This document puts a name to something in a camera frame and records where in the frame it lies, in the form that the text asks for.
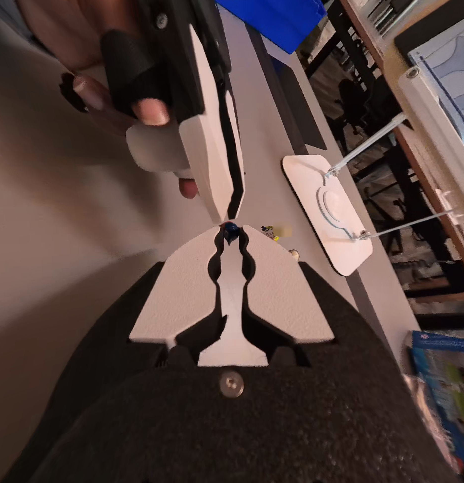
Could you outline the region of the blue plastic bin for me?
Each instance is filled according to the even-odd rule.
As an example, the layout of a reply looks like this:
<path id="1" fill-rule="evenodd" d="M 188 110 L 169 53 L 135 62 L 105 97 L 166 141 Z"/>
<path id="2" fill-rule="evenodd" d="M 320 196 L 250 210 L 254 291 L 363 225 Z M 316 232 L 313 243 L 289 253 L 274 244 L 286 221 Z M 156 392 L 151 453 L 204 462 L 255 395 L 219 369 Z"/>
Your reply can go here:
<path id="1" fill-rule="evenodd" d="M 292 54 L 326 16 L 322 1 L 217 1 L 248 26 Z"/>

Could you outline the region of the lego instruction booklet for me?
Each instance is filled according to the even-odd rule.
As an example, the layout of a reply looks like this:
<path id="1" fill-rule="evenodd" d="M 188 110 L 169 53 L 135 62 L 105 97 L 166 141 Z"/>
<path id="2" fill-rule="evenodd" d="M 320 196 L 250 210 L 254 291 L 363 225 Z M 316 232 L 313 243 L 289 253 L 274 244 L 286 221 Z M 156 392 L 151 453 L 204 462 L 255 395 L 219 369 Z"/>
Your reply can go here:
<path id="1" fill-rule="evenodd" d="M 408 52 L 464 143 L 464 30 L 438 35 Z"/>

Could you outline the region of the person's left hand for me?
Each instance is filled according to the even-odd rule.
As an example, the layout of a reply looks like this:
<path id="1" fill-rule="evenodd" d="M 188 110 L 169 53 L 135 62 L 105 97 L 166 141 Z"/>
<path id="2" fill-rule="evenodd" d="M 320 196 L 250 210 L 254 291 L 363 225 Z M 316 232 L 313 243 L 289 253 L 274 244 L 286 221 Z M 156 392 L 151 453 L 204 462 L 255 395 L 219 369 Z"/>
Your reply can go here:
<path id="1" fill-rule="evenodd" d="M 99 41 L 112 30 L 142 34 L 135 1 L 18 1 L 30 31 L 74 75 L 73 90 L 92 118 L 115 134 L 135 120 L 114 109 L 108 89 L 86 72 L 102 64 Z"/>

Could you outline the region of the blue lego set box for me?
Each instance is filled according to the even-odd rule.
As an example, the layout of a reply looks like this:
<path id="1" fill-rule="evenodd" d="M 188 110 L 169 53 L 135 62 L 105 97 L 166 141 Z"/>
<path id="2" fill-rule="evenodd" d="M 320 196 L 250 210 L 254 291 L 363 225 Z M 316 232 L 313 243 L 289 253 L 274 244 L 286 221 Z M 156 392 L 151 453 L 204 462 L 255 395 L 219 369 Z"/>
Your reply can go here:
<path id="1" fill-rule="evenodd" d="M 464 480 L 464 330 L 411 332 L 418 405 L 453 470 Z"/>

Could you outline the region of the black office chair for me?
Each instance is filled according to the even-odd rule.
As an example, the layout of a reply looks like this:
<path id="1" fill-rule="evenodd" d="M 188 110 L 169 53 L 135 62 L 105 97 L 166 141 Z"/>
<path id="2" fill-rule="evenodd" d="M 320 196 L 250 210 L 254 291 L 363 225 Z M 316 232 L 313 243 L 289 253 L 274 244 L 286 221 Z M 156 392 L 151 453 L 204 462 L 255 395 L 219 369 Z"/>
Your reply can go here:
<path id="1" fill-rule="evenodd" d="M 334 120 L 335 126 L 344 128 L 350 124 L 355 134 L 361 128 L 371 136 L 374 131 L 374 121 L 368 109 L 368 93 L 360 85 L 350 79 L 342 79 L 338 84 L 340 99 L 336 101 L 343 114 Z"/>

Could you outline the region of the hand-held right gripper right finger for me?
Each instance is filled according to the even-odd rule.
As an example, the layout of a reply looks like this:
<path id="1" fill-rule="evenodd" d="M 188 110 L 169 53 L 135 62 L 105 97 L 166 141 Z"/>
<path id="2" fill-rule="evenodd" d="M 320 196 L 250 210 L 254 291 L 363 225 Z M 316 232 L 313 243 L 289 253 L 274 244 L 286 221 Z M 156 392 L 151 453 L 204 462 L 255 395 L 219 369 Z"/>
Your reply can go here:
<path id="1" fill-rule="evenodd" d="M 296 347 L 334 340 L 299 262 L 252 226 L 239 237 L 243 288 L 241 327 L 258 349 Z"/>

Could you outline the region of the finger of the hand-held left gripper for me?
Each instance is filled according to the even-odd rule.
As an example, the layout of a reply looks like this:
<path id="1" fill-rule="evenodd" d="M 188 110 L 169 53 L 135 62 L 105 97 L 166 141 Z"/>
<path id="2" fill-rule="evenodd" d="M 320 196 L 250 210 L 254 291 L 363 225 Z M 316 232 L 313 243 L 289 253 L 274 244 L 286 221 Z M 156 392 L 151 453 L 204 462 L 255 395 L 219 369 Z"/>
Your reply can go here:
<path id="1" fill-rule="evenodd" d="M 227 163 L 233 191 L 224 221 L 235 220 L 245 195 L 245 174 L 241 148 L 240 131 L 231 88 L 229 61 L 219 59 L 219 116 L 227 151 Z"/>
<path id="2" fill-rule="evenodd" d="M 227 217 L 231 200 L 231 175 L 227 148 L 219 116 L 219 100 L 205 50 L 194 28 L 189 25 L 193 53 L 203 95 L 204 113 L 179 125 L 179 134 L 199 195 L 213 223 Z"/>

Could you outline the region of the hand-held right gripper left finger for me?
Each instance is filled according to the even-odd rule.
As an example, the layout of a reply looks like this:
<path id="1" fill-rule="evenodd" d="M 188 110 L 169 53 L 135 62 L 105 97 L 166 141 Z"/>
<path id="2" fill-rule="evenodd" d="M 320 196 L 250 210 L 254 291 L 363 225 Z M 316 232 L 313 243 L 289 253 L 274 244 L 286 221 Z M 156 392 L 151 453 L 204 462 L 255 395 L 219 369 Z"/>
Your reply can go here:
<path id="1" fill-rule="evenodd" d="M 185 332 L 221 321 L 223 229 L 212 227 L 176 249 L 164 262 L 133 326 L 132 342 L 185 345 Z"/>

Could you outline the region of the white booklet stand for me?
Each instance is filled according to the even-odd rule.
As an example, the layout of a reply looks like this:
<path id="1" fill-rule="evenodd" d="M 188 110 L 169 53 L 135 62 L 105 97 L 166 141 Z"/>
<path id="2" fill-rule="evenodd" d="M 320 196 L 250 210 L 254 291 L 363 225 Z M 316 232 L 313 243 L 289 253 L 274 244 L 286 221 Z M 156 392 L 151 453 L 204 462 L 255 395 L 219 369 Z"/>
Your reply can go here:
<path id="1" fill-rule="evenodd" d="M 419 225 L 442 216 L 454 225 L 460 214 L 443 201 L 446 192 L 437 194 L 444 211 L 419 220 L 371 234 L 356 212 L 348 194 L 337 178 L 338 172 L 351 160 L 387 136 L 407 120 L 401 112 L 373 136 L 351 151 L 339 163 L 331 166 L 318 154 L 288 155 L 282 159 L 283 172 L 313 227 L 333 267 L 339 275 L 351 275 L 373 252 L 371 240 L 398 229 Z"/>

